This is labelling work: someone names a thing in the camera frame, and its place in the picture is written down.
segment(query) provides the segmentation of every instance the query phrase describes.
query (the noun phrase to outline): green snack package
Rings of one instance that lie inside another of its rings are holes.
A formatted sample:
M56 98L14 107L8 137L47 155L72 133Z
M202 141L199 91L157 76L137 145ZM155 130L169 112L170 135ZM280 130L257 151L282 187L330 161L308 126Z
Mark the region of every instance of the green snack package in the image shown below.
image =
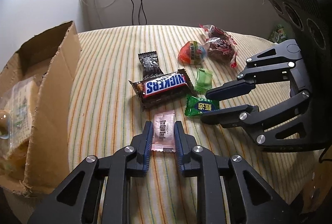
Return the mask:
M269 41L274 43L281 43L287 39L288 37L284 27L281 24L278 24L276 29L271 33Z
M196 83L194 90L200 93L205 93L212 88L212 74L213 72L205 69L198 69L196 76Z
M219 110L219 101L187 95L185 115L188 117L199 116L204 112Z

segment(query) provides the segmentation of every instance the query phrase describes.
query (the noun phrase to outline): plastic candy wrapper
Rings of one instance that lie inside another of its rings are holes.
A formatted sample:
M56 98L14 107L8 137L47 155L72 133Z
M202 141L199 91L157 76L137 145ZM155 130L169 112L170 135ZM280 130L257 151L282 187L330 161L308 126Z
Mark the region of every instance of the plastic candy wrapper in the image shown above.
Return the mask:
M212 88L213 72L205 69L198 69L196 75L196 83L194 90L200 93L205 93Z
M230 34L214 25L200 25L208 35L204 48L207 56L230 67L236 67L238 47Z
M271 33L269 41L274 43L281 43L287 39L288 37L284 27L281 24L278 24L276 29Z
M143 80L164 74L160 69L156 51L138 54L138 59L143 66Z
M140 99L143 110L175 100L186 94L196 95L184 69L138 82L129 81Z
M154 115L151 150L160 152L175 152L174 123L174 110Z
M0 110L0 138L9 138L9 113L4 110Z
M185 115L188 117L200 116L205 112L219 110L219 101L187 95Z
M201 64L206 57L206 51L197 41L188 41L179 51L178 61L191 65Z
M31 77L0 98L0 169L7 174L19 169L24 172L38 90Z

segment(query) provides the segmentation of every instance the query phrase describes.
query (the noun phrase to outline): snickers logo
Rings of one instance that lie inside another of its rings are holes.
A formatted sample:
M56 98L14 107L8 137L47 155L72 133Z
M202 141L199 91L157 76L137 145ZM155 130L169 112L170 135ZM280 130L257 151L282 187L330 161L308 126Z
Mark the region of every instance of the snickers logo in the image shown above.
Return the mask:
M172 73L164 75L160 78L148 81L144 85L144 96L151 96L156 93L166 91L181 85L186 84L184 75L179 73Z

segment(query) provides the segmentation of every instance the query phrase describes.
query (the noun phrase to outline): black candy wrapper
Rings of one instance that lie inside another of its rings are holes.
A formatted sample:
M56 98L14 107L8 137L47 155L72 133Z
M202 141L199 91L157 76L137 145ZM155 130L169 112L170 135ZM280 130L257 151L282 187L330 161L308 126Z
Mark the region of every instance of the black candy wrapper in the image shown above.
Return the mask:
M143 80L164 74L160 69L156 51L138 54L138 59L143 66Z
M184 69L147 80L129 82L139 97L143 110L187 94L197 94Z

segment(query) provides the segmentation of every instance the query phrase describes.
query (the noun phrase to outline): small green candy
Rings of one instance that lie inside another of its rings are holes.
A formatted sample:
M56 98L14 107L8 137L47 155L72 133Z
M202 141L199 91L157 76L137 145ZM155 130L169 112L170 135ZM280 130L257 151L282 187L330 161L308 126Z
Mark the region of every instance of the small green candy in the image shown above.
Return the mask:
M205 112L219 110L219 101L187 95L185 115L188 117L200 116Z
M205 69L198 69L196 76L196 83L194 90L200 93L205 93L212 88L212 74L213 72Z

